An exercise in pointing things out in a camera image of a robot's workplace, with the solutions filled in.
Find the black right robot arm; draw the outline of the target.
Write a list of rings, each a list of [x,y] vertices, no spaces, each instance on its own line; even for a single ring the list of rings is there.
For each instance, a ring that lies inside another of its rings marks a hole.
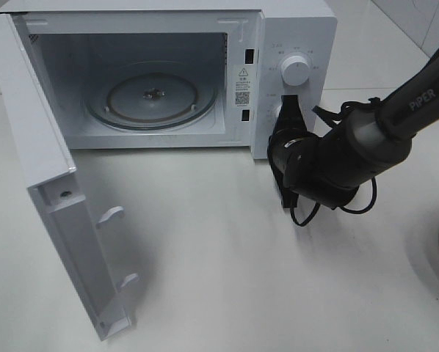
[[[322,137],[305,126],[298,97],[284,95],[267,157],[284,208],[299,197],[331,208],[351,202],[360,185],[410,154],[412,140],[439,120],[439,49],[400,88],[381,100],[347,101],[339,113],[315,106],[331,129]]]

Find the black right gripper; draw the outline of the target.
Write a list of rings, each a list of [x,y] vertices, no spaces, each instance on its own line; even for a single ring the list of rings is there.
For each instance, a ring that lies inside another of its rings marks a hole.
[[[267,158],[284,209],[297,206],[298,196],[311,192],[317,135],[307,132],[297,95],[283,95],[269,138]]]

